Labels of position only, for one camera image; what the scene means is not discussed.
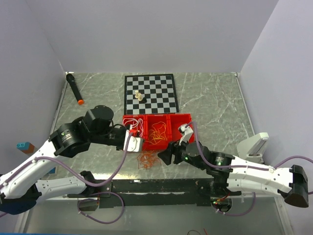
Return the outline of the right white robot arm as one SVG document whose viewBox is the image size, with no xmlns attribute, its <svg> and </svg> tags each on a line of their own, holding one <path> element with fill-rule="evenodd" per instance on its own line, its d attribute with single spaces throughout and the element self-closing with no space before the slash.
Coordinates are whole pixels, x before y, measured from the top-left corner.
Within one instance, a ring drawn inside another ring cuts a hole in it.
<svg viewBox="0 0 313 235">
<path fill-rule="evenodd" d="M 186 162 L 212 176 L 212 182 L 202 187 L 210 197 L 254 192 L 281 196 L 291 206 L 309 206 L 308 177 L 299 165 L 274 168 L 210 151 L 197 142 L 171 142 L 158 157 L 166 165 Z"/>
</svg>

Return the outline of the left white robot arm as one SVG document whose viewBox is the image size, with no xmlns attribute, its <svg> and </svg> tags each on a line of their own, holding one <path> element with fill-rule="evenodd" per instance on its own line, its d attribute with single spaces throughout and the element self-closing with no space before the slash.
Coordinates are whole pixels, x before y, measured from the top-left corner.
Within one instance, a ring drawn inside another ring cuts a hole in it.
<svg viewBox="0 0 313 235">
<path fill-rule="evenodd" d="M 119 169 L 100 182 L 91 172 L 76 173 L 64 164 L 88 151 L 92 143 L 124 147 L 129 130 L 113 122 L 111 108 L 98 105 L 84 116 L 61 125 L 31 157 L 0 177 L 0 210 L 16 215 L 39 201 L 66 194 L 90 197 L 109 184 Z"/>
</svg>

